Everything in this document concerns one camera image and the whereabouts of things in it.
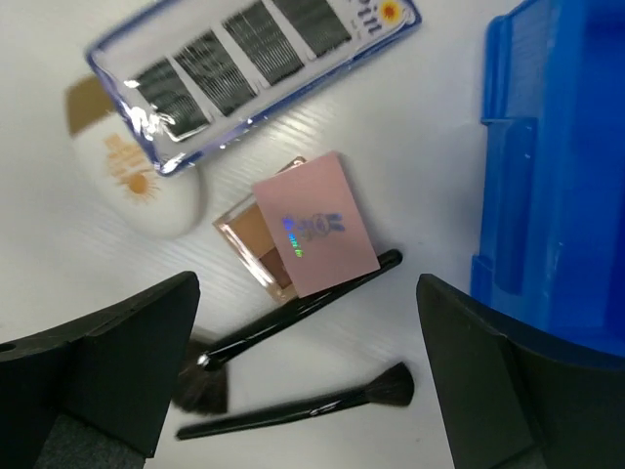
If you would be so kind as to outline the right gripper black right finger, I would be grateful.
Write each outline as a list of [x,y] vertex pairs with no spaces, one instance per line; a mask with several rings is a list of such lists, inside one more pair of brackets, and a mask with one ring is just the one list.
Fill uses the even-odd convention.
[[416,302],[457,468],[621,468],[624,360],[423,274]]

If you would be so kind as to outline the pink eyeshadow palette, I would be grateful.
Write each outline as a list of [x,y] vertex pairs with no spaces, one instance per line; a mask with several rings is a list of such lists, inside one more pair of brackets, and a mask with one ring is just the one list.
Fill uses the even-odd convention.
[[237,202],[213,226],[276,303],[297,297],[254,194]]

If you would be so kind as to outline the black slim makeup brush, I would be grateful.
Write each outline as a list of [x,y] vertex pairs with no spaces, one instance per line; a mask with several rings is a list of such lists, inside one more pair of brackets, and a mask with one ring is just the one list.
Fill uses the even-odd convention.
[[315,398],[274,405],[228,418],[182,427],[178,441],[268,428],[329,415],[363,405],[408,407],[415,395],[415,380],[404,362],[390,367],[367,384]]

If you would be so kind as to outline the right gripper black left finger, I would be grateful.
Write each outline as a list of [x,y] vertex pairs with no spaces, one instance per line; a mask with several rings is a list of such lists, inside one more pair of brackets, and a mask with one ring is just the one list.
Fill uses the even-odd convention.
[[142,468],[155,454],[199,303],[182,272],[1,345],[4,468]]

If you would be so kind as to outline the black fan makeup brush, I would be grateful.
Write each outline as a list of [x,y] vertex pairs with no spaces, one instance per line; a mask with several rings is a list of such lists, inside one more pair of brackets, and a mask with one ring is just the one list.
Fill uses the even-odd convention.
[[378,257],[378,270],[310,296],[295,298],[219,338],[205,329],[195,329],[187,343],[171,404],[184,413],[196,415],[226,413],[229,408],[228,362],[394,269],[402,260],[399,250],[388,250]]

